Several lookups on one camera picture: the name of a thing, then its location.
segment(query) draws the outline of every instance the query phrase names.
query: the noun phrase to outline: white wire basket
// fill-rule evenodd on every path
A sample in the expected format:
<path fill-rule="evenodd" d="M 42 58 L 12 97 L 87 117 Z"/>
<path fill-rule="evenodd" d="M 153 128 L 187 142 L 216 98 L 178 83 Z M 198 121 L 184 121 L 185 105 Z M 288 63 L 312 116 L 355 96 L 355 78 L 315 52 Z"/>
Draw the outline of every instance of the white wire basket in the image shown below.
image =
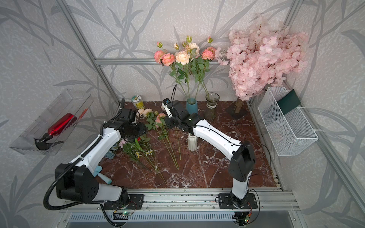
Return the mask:
<path fill-rule="evenodd" d="M 258 106 L 278 156 L 298 155 L 318 140 L 299 107 L 283 115 L 277 101 L 287 94 L 284 87 L 269 87 Z"/>

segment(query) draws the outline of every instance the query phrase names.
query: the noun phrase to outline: wooden tree trunk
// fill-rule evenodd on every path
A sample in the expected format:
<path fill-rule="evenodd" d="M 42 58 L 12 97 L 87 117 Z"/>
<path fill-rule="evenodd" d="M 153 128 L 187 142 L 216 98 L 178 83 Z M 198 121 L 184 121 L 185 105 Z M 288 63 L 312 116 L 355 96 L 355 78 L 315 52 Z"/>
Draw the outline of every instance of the wooden tree trunk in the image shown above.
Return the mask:
<path fill-rule="evenodd" d="M 234 113 L 239 113 L 241 111 L 243 105 L 243 100 L 241 100 L 239 97 L 237 97 L 236 103 L 234 104 Z"/>

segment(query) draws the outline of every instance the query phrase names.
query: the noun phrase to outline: glass vase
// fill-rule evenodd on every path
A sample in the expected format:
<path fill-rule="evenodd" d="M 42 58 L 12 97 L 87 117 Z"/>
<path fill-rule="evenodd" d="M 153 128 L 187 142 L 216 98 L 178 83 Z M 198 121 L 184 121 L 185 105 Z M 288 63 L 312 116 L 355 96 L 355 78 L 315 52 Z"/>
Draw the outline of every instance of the glass vase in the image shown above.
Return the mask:
<path fill-rule="evenodd" d="M 207 107 L 204 111 L 204 119 L 214 120 L 217 117 L 217 102 L 219 101 L 219 95 L 216 93 L 208 93 L 205 96 L 207 100 Z"/>

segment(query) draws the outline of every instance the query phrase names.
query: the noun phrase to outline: patterned wallpaper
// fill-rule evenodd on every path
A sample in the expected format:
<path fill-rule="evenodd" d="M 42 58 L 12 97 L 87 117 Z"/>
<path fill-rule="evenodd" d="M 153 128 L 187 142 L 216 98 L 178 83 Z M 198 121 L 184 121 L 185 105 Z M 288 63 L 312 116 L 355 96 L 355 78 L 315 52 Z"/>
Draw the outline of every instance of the patterned wallpaper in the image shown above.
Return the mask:
<path fill-rule="evenodd" d="M 287 80 L 363 186 L 364 21 L 364 0 L 304 0 L 291 31 L 310 35 L 308 67 Z M 255 110 L 261 99 L 255 98 Z M 285 189 L 295 193 L 308 227 L 365 227 L 364 215 L 317 144 L 297 156 L 278 157 L 274 152 L 272 157 Z"/>
<path fill-rule="evenodd" d="M 193 36 L 201 50 L 208 46 L 208 36 L 214 39 L 214 47 L 224 49 L 230 44 L 229 31 L 247 29 L 257 13 L 264 13 L 275 26 L 284 21 L 292 0 L 67 0 L 67 3 L 96 57 L 153 58 L 158 50 L 157 41 L 175 53 L 172 45 L 184 41 L 186 35 Z M 120 98 L 141 94 L 145 101 L 162 101 L 171 96 L 175 84 L 168 75 L 169 68 L 159 65 L 109 65 L 103 69 Z M 228 66 L 212 66 L 205 83 L 221 100 L 236 100 L 228 70 Z M 195 94 L 197 85 L 192 82 L 190 87 Z M 182 91 L 176 96 L 184 100 Z M 198 91 L 197 100 L 205 100 L 204 90 Z"/>
<path fill-rule="evenodd" d="M 0 3 L 0 227 L 51 227 L 58 211 L 42 205 L 54 169 L 78 155 L 117 106 L 55 2 Z M 22 155 L 9 145 L 64 89 L 94 102 L 55 156 Z M 62 200 L 51 196 L 53 205 Z"/>

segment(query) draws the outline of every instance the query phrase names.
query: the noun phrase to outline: red marble surface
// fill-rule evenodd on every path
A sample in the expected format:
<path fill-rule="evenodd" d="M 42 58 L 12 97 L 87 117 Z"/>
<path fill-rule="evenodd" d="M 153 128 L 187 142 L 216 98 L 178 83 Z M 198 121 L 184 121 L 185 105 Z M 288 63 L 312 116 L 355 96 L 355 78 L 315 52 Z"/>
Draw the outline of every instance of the red marble surface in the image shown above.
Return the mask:
<path fill-rule="evenodd" d="M 252 172 L 254 175 L 251 177 L 250 187 L 276 187 L 262 146 L 258 144 L 260 139 L 247 105 L 244 104 L 242 107 L 247 109 L 247 115 L 239 120 L 234 120 L 224 111 L 233 103 L 234 101 L 220 101 L 217 105 L 218 117 L 210 121 L 210 123 L 230 137 L 240 141 L 247 140 L 254 145 L 256 165 Z M 132 104 L 126 103 L 126 107 L 132 108 Z M 145 107 L 161 112 L 161 102 L 145 102 Z M 206 102 L 198 102 L 199 115 L 204 115 L 205 107 Z M 118 151 L 114 159 L 103 158 L 99 164 L 103 167 L 101 173 L 111 178 L 113 185 L 127 188 L 232 187 L 233 178 L 228 173 L 229 160 L 219 150 L 199 138 L 199 149 L 197 151 L 189 151 L 186 133 L 170 130 L 169 134 L 179 169 L 175 167 L 163 142 L 157 139 L 157 132 L 154 130 L 148 132 L 149 137 L 151 137 L 151 147 L 156 151 L 158 166 L 167 185 L 155 173 L 149 172 L 140 164 L 132 162 L 128 155 L 122 151 Z M 178 134 L 180 140 L 181 160 L 176 134 Z M 144 159 L 141 159 L 141 162 L 148 167 Z"/>

